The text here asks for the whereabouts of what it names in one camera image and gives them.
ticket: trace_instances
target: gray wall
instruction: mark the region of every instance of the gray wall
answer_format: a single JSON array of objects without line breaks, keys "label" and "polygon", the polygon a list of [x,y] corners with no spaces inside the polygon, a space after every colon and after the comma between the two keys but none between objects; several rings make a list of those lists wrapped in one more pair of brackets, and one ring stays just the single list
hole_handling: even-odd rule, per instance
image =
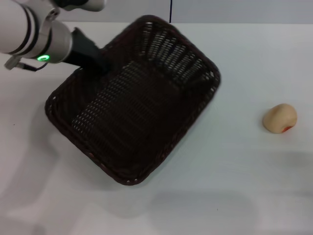
[{"label": "gray wall", "polygon": [[[74,10],[62,12],[60,19],[132,22],[141,15],[153,14],[168,21],[170,1],[108,0],[102,12]],[[172,22],[313,24],[313,0],[173,0]]]},{"label": "gray wall", "polygon": [[173,0],[172,22],[313,24],[313,0]]},{"label": "gray wall", "polygon": [[157,15],[166,21],[170,18],[170,0],[108,0],[101,12],[76,9],[62,11],[60,20],[84,22],[132,22],[142,15]]}]

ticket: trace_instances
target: wicker basket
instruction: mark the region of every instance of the wicker basket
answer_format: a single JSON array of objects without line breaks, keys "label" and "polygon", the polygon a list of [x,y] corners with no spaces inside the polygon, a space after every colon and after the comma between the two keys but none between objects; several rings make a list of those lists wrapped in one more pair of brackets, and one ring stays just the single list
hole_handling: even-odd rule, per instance
[{"label": "wicker basket", "polygon": [[49,120],[117,182],[141,183],[173,150],[220,84],[180,32],[143,16],[102,49],[99,76],[79,69],[49,97]]}]

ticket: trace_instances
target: round food item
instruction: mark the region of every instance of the round food item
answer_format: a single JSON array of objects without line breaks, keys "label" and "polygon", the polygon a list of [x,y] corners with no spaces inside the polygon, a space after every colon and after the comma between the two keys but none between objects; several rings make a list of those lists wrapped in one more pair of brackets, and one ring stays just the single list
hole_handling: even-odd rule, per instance
[{"label": "round food item", "polygon": [[263,125],[272,133],[288,131],[297,123],[297,111],[289,104],[279,104],[271,108],[263,117]]}]

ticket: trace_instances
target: white tabletop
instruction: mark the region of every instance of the white tabletop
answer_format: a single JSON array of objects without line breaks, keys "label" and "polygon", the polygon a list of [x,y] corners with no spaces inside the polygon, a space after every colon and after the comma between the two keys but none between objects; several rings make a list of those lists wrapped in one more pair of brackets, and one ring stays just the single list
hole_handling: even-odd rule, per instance
[{"label": "white tabletop", "polygon": [[[127,24],[68,25],[102,47]],[[176,26],[217,64],[222,84],[134,187],[112,180],[45,117],[45,100],[74,66],[0,69],[1,235],[313,233],[313,25]],[[298,123],[270,134],[262,115],[283,102]]]}]

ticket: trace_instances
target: cable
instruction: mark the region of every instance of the cable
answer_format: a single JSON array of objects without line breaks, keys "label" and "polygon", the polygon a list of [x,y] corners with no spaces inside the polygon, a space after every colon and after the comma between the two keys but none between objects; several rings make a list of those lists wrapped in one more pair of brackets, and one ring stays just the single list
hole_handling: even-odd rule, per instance
[{"label": "cable", "polygon": [[28,70],[28,71],[33,71],[33,72],[36,72],[38,70],[42,70],[44,67],[47,66],[48,63],[45,63],[44,65],[42,65],[41,67],[39,68],[36,68],[36,67],[33,67],[33,66],[30,66],[30,65],[27,65],[27,64],[24,64],[24,63],[18,63],[17,67],[22,69],[22,70]]},{"label": "cable", "polygon": [[171,5],[170,5],[170,23],[172,22],[172,8],[173,8],[173,0],[171,0]]}]

